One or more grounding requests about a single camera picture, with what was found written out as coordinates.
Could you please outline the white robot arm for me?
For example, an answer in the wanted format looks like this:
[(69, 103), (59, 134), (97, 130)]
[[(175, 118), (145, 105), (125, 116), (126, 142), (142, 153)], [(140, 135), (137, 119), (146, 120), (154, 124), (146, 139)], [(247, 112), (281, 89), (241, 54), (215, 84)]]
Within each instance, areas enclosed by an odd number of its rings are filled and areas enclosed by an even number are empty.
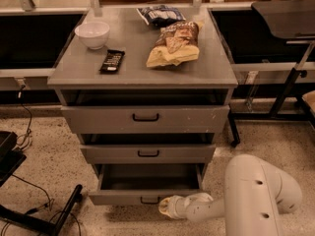
[(296, 211), (301, 203), (301, 188), (291, 175), (259, 157), (240, 154), (225, 169), (221, 199), (207, 193), (171, 196), (158, 210), (193, 222), (222, 217), (226, 236), (284, 236), (280, 215)]

